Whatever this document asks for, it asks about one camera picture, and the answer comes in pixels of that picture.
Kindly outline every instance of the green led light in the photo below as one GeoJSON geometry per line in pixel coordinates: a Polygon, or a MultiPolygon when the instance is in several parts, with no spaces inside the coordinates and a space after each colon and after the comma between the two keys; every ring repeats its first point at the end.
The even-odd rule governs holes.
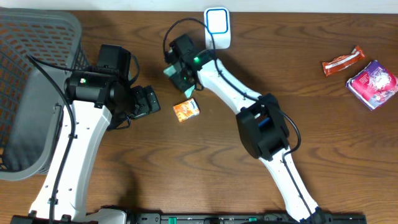
{"type": "Polygon", "coordinates": [[[198,57],[194,57],[194,58],[193,58],[193,61],[194,61],[195,63],[199,63],[199,62],[200,62],[200,59],[199,59],[198,57]]]}

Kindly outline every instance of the candy bar wrapper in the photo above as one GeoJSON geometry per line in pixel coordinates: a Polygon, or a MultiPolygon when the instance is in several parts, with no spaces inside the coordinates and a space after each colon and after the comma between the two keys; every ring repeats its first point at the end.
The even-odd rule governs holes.
{"type": "Polygon", "coordinates": [[[398,91],[398,79],[374,60],[355,77],[350,78],[346,87],[370,110],[374,110],[398,91]]]}
{"type": "Polygon", "coordinates": [[[178,121],[182,122],[193,116],[199,114],[199,107],[194,99],[187,100],[179,105],[173,106],[175,115],[177,115],[178,121]]]}
{"type": "Polygon", "coordinates": [[[356,46],[349,55],[343,55],[338,58],[335,58],[333,59],[332,62],[322,62],[323,72],[325,72],[326,76],[329,76],[333,73],[348,68],[355,62],[362,60],[364,58],[365,54],[363,54],[362,49],[359,46],[356,46]]]}

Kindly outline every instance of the purple snack package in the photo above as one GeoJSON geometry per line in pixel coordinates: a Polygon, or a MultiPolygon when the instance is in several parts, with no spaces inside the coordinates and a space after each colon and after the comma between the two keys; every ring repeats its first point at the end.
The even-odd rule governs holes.
{"type": "Polygon", "coordinates": [[[355,77],[350,78],[346,87],[370,110],[374,110],[398,91],[398,79],[374,60],[355,77]]]}

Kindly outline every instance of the white device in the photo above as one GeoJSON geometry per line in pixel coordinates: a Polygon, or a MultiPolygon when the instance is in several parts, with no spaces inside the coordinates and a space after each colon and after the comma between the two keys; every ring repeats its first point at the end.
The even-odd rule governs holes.
{"type": "MultiPolygon", "coordinates": [[[[215,40],[216,49],[227,49],[231,45],[231,23],[225,7],[211,7],[205,10],[205,24],[215,40]]],[[[206,48],[213,49],[211,35],[205,28],[206,48]]]]}

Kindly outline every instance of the black motor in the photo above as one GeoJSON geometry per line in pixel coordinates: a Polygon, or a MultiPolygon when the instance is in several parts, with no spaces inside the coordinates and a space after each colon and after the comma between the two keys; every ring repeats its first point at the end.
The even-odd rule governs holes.
{"type": "Polygon", "coordinates": [[[138,74],[139,65],[134,55],[120,46],[103,44],[97,66],[74,71],[65,82],[65,93],[69,103],[81,100],[93,102],[97,108],[106,106],[113,116],[108,129],[114,129],[125,120],[160,110],[151,86],[131,88],[138,74]],[[136,63],[137,74],[129,79],[131,59],[136,63]]]}

